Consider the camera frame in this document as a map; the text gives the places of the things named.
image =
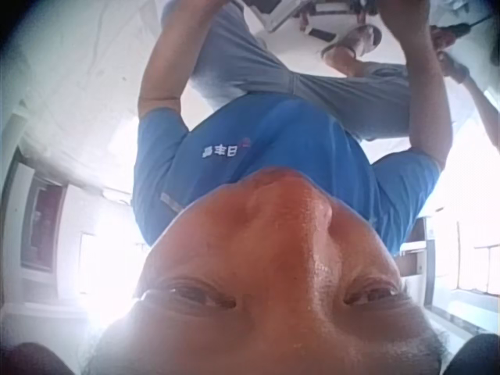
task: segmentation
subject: eye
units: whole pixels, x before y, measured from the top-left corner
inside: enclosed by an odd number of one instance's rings
[[[400,291],[392,287],[375,287],[354,293],[345,299],[346,305],[366,305],[371,302],[379,302],[397,299],[402,296]]]
[[[236,301],[221,295],[212,288],[178,285],[169,289],[169,294],[182,302],[214,309],[233,309]]]

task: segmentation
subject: sleeve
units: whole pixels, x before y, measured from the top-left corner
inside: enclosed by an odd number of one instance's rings
[[[155,109],[139,123],[132,207],[149,245],[171,220],[164,205],[159,204],[160,197],[177,149],[188,133],[184,121],[172,109]]]
[[[378,232],[396,255],[434,190],[441,168],[430,156],[411,149],[385,156],[372,167],[384,217]]]

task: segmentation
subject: blue t-shirt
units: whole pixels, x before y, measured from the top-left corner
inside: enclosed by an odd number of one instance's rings
[[[358,142],[324,110],[296,97],[251,94],[193,131],[170,109],[139,126],[133,207],[151,245],[176,215],[221,184],[257,170],[297,170],[367,220],[391,254],[401,244],[440,175],[429,156],[406,151],[370,165]]]

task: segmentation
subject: foot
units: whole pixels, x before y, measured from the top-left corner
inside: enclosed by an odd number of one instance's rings
[[[322,52],[323,61],[331,67],[335,67],[335,55],[342,50],[351,57],[357,59],[372,52],[381,42],[381,32],[372,25],[357,27],[343,37],[338,43],[326,47]]]

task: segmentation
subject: gray pants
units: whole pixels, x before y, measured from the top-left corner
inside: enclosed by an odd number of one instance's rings
[[[166,3],[163,21],[176,1]],[[233,2],[213,20],[191,84],[214,109],[252,92],[291,94],[325,108],[358,139],[408,135],[404,66],[373,64],[365,77],[352,78],[292,72],[253,37],[242,7]]]

